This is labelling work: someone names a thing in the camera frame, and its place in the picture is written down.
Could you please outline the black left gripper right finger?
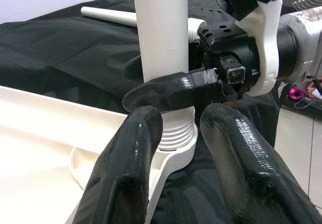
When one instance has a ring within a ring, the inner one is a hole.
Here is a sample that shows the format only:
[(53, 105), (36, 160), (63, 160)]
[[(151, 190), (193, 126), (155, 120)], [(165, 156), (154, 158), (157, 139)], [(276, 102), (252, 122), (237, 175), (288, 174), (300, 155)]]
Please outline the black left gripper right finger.
[(247, 117), (212, 103), (200, 128), (231, 223), (321, 223), (285, 162)]

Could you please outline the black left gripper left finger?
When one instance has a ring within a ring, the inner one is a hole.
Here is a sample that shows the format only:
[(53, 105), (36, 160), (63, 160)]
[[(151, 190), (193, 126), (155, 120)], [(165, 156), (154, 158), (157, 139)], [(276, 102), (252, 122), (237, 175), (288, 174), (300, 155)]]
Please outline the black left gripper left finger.
[(163, 132), (152, 106), (131, 112), (99, 155), (73, 223), (144, 223), (152, 158)]

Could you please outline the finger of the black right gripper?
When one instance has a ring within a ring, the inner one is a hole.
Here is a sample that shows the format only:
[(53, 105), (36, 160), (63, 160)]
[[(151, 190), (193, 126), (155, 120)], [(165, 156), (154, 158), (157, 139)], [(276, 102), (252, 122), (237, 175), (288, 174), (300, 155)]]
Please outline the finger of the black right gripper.
[(153, 106), (164, 113), (222, 99), (222, 83), (215, 70), (204, 69), (150, 80), (125, 94), (122, 104), (129, 112), (138, 107)]
[(134, 57), (125, 64), (124, 78), (128, 81), (143, 81), (141, 55)]

